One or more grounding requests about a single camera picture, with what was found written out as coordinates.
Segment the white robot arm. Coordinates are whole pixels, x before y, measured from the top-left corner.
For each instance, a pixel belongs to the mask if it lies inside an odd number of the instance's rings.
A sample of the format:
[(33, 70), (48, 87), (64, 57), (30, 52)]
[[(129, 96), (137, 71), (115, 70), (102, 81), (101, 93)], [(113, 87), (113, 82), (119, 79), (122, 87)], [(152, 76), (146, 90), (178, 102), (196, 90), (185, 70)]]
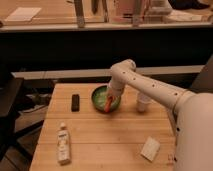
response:
[(121, 96), (129, 85), (177, 115), (174, 171), (213, 171), (213, 93), (195, 93), (142, 76), (131, 59), (112, 65), (110, 74), (110, 96)]

